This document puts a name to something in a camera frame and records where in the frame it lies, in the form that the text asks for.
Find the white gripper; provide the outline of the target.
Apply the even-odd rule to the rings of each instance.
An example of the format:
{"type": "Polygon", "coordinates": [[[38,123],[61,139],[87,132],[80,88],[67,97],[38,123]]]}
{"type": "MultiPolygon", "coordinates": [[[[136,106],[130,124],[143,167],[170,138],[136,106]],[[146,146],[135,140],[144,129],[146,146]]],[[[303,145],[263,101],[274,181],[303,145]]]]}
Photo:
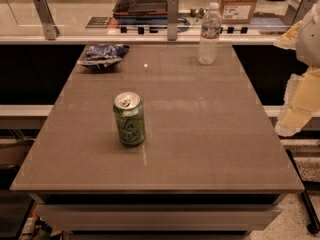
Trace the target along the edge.
{"type": "Polygon", "coordinates": [[[297,59],[309,67],[302,75],[292,74],[287,82],[284,104],[280,109],[275,131],[282,137],[300,132],[320,111],[320,1],[273,45],[295,50],[297,59]]]}

